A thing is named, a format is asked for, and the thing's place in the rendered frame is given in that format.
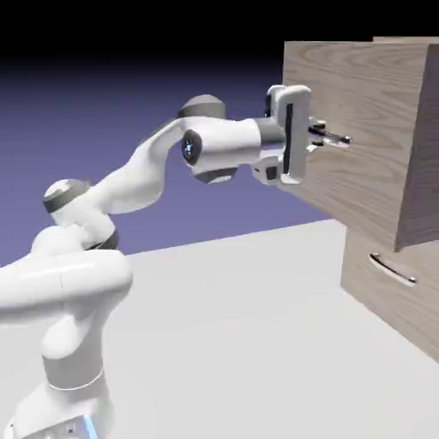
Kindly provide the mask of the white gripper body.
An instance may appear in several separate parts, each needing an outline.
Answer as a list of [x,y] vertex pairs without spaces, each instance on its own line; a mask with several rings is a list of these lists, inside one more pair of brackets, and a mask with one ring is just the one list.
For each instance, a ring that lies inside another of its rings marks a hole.
[[273,85],[268,89],[268,115],[285,133],[282,157],[283,184],[297,185],[304,180],[309,146],[311,90],[304,85]]

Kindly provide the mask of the light wood drawer front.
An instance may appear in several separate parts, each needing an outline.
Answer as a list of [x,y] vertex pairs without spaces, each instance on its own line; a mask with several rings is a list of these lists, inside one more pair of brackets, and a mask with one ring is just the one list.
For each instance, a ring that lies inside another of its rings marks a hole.
[[312,153],[294,194],[394,250],[439,240],[439,39],[288,41],[283,79],[352,140]]
[[[405,286],[374,267],[368,259],[372,252],[418,283]],[[439,363],[439,241],[393,252],[348,229],[341,286]]]

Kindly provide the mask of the light wood cabinet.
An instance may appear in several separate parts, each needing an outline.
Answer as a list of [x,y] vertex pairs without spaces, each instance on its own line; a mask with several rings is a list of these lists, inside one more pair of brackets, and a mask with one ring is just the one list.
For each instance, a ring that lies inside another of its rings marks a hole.
[[393,252],[439,241],[439,37],[376,37],[425,50],[412,150]]

